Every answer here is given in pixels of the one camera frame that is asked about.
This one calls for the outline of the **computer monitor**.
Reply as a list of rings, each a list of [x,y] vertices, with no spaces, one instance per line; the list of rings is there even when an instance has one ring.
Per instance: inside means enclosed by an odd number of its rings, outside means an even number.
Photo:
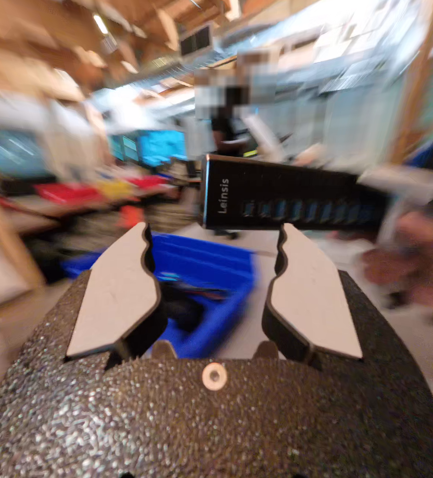
[[[138,162],[136,142],[124,135],[107,136],[110,153],[116,161],[123,163]]]
[[[188,159],[184,133],[177,130],[140,130],[137,135],[139,160],[150,167],[159,167],[172,158]]]
[[[18,179],[54,176],[40,138],[34,132],[1,128],[0,174]]]

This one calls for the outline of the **person's right hand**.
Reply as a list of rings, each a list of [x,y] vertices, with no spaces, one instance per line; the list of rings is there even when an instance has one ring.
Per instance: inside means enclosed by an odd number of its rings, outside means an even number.
[[[364,275],[377,285],[402,284],[408,303],[433,310],[433,218],[408,213],[399,218],[397,236],[413,253],[375,247],[362,256]]]

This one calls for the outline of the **red plastic bin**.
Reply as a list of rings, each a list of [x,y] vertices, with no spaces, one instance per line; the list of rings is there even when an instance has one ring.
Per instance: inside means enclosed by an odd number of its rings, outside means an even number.
[[[59,205],[78,205],[103,198],[97,188],[81,183],[42,183],[34,185],[34,190],[42,199]]]

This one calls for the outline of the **orange plastic object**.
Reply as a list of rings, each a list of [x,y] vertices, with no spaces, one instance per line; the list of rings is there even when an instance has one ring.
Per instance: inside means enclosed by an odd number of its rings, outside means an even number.
[[[122,229],[130,230],[142,222],[145,222],[145,215],[140,206],[125,205],[120,208],[118,226]]]

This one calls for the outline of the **white desk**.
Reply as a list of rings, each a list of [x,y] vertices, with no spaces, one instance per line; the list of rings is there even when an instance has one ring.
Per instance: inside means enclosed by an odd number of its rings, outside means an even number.
[[[375,286],[368,283],[362,275],[361,255],[371,248],[369,242],[365,240],[346,242],[314,234],[309,234],[309,237],[339,269],[349,272],[375,305],[382,306],[382,299]],[[270,239],[257,239],[255,246],[248,246],[256,251],[258,279],[242,319],[220,346],[217,357],[249,358],[258,343],[265,339],[261,315],[267,287],[274,277],[276,253],[270,252],[270,247],[276,245],[275,241],[275,234],[270,233]],[[68,279],[59,281],[47,286],[35,303],[29,303],[24,298],[23,306],[18,306],[16,312],[0,314],[0,382],[7,367],[17,356],[20,346],[69,286]],[[433,317],[427,310],[415,306],[393,311],[385,310],[383,314],[411,351],[433,392]]]

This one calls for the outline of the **black multi-port usb hub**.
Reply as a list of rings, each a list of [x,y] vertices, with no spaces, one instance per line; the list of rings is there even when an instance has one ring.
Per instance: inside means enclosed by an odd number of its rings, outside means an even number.
[[[209,154],[199,221],[208,230],[379,231],[390,198],[358,176]]]

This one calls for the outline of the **blue plastic bin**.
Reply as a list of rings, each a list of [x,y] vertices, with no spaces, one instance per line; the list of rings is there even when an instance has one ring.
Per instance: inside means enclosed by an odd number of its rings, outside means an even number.
[[[253,253],[170,234],[154,234],[152,241],[155,276],[168,317],[159,340],[171,343],[178,358],[214,357],[253,290]],[[96,260],[103,252],[94,253]],[[96,260],[75,262],[91,268]]]

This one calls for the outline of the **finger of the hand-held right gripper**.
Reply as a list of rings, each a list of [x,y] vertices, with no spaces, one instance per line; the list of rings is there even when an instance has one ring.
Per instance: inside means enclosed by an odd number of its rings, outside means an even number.
[[[391,204],[385,213],[379,233],[377,236],[378,245],[393,245],[396,234],[396,225],[402,215],[402,204]]]
[[[383,165],[366,170],[357,182],[418,205],[433,200],[433,171],[402,165]]]

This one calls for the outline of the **wooden post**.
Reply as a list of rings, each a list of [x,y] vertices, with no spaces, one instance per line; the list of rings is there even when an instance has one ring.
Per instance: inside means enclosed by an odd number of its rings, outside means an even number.
[[[393,142],[385,160],[389,164],[402,164],[432,129],[421,126],[421,118],[433,75],[433,60],[430,59],[433,49],[433,1],[423,1],[423,7],[428,10],[428,27],[408,68]]]

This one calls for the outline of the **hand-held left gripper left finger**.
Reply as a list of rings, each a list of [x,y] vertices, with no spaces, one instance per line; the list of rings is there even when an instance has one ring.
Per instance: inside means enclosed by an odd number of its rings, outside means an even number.
[[[168,325],[155,269],[150,225],[139,222],[91,266],[66,361],[108,352],[111,368],[151,356]]]

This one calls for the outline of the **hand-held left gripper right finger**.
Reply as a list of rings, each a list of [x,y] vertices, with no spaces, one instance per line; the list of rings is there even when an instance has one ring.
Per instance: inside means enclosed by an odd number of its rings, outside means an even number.
[[[363,360],[334,263],[289,223],[279,231],[277,249],[262,316],[266,337],[290,361],[313,364],[320,353]]]

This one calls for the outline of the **ceiling air vent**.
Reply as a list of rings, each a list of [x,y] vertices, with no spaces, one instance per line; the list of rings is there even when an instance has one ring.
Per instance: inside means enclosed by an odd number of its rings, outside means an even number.
[[[213,49],[213,24],[205,23],[179,38],[179,52],[184,59]]]

